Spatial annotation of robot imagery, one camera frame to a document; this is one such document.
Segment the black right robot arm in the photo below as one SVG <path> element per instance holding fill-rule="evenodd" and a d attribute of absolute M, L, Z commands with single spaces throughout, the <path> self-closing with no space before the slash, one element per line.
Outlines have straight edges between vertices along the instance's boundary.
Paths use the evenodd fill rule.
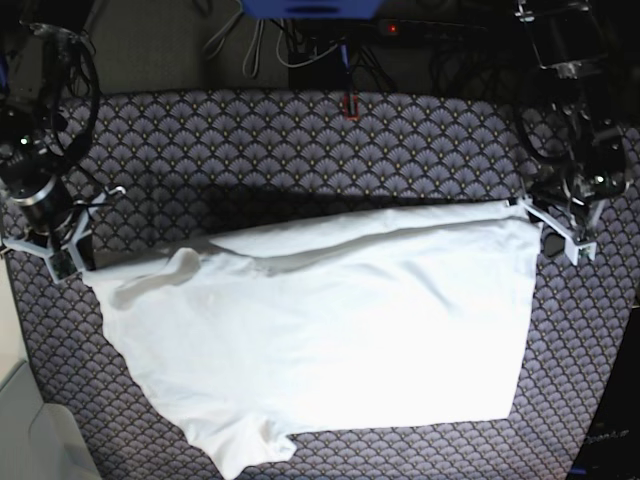
<path fill-rule="evenodd" d="M 29 104 L 1 103 L 1 197 L 22 213 L 27 228 L 1 244 L 40 258 L 52 279 L 61 282 L 93 269 L 90 216 L 105 206 L 109 196 L 99 187 L 93 198 L 77 200 L 64 183 L 91 148 L 99 113 L 99 79 L 82 34 L 43 22 L 29 28 L 43 41 L 42 87 Z M 76 76 L 90 95 L 89 116 L 83 131 L 64 145 L 60 134 L 68 123 L 60 102 Z"/>

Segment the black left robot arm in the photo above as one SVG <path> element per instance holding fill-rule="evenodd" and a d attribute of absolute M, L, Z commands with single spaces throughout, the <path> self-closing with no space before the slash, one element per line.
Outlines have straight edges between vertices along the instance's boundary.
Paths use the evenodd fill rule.
<path fill-rule="evenodd" d="M 613 107 L 604 35 L 588 1 L 519 1 L 521 22 L 545 75 L 551 106 L 567 129 L 567 148 L 544 154 L 530 140 L 520 106 L 514 109 L 518 137 L 525 150 L 551 173 L 533 183 L 536 202 L 562 211 L 584 241 L 595 229 L 604 203 L 623 194 L 630 183 L 623 133 Z"/>

